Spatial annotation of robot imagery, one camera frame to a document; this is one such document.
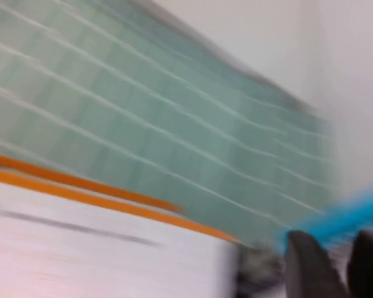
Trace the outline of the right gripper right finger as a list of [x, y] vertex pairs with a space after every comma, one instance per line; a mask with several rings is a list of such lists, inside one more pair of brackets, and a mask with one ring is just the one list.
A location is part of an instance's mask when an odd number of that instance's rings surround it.
[[348, 263], [347, 280], [352, 297], [373, 297], [373, 231], [358, 233]]

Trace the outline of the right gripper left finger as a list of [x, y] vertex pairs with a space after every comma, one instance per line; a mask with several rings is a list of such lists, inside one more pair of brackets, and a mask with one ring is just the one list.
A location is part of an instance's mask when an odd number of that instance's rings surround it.
[[292, 230], [285, 252], [287, 297], [347, 297], [348, 292], [333, 267], [328, 253], [310, 234]]

